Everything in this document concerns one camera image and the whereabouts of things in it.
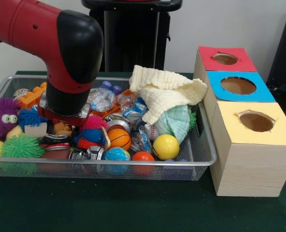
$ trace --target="round hole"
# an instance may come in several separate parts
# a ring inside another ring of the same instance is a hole
[[[221,86],[231,93],[241,95],[252,94],[257,89],[253,82],[237,76],[230,76],[223,79]]]
[[[270,131],[275,123],[275,120],[269,116],[255,111],[247,111],[239,114],[241,123],[256,132]]]
[[[238,58],[236,58],[233,55],[230,54],[225,54],[225,53],[217,53],[214,56],[214,59],[220,63],[220,64],[224,64],[224,65],[232,65],[232,64],[236,64],[238,62]]]

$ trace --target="yellow box top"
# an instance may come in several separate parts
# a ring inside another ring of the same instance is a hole
[[[286,116],[278,103],[218,104],[232,143],[286,145]]]

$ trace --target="green spiky ball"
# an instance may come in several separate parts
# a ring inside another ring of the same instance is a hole
[[[20,135],[8,139],[2,146],[1,156],[7,158],[40,158],[45,149],[39,146],[36,138],[29,135]],[[32,175],[38,171],[37,163],[29,162],[2,162],[5,173],[14,176]]]
[[[1,150],[1,156],[7,158],[40,158],[44,153],[37,139],[29,135],[6,140]]]
[[[191,131],[196,125],[196,112],[192,113],[191,108],[188,107],[188,114],[190,117],[189,131]]]

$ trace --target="orange ball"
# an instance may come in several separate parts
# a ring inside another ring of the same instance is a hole
[[[121,147],[129,150],[131,147],[131,137],[125,130],[114,129],[108,133],[110,147]]]
[[[132,161],[154,161],[151,154],[146,151],[140,151],[133,155]],[[154,166],[133,165],[133,170],[137,175],[147,176],[152,173]]]

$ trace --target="wooden box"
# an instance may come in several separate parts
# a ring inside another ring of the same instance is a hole
[[[206,71],[257,72],[244,48],[199,46],[194,78],[204,82]]]
[[[210,125],[218,101],[275,102],[274,97],[257,72],[207,71],[208,90],[203,99]]]
[[[286,116],[277,103],[218,101],[211,131],[217,196],[279,196],[286,181]]]
[[[210,125],[218,101],[275,102],[244,48],[200,46],[194,78],[208,86],[203,102]]]

